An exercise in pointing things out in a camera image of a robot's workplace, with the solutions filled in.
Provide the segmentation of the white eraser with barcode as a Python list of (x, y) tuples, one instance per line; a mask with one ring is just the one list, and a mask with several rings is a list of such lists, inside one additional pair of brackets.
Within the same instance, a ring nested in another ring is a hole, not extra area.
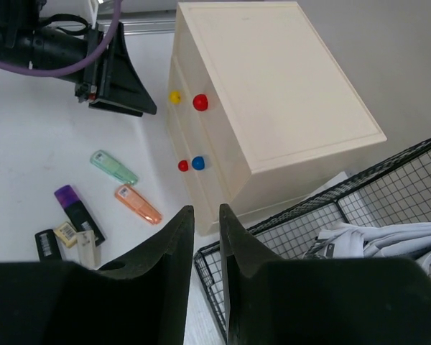
[(76, 230), (72, 224), (65, 222), (53, 230), (55, 236), (68, 248), (72, 248), (77, 243)]

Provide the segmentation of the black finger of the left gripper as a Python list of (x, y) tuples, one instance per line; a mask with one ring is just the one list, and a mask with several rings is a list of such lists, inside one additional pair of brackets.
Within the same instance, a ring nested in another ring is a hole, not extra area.
[(129, 57), (121, 22), (108, 49), (101, 56), (96, 92), (90, 97), (88, 107), (136, 117), (157, 113), (157, 105)]

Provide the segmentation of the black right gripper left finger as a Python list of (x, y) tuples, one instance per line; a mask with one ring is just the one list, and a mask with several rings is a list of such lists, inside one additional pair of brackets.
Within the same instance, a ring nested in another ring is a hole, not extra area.
[(0, 344), (181, 344), (194, 209), (97, 270), (0, 263)]

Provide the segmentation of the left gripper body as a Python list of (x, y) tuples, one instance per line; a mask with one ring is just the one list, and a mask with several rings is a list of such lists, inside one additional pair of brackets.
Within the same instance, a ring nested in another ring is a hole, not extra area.
[(101, 42), (82, 17), (40, 19), (45, 1), (0, 1), (0, 63), (12, 68), (56, 70), (74, 65)]

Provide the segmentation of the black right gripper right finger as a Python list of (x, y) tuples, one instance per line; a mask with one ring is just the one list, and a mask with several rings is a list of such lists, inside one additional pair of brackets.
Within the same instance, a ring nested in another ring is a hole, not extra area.
[(408, 259), (283, 259), (219, 208), (229, 344), (431, 344), (431, 280)]

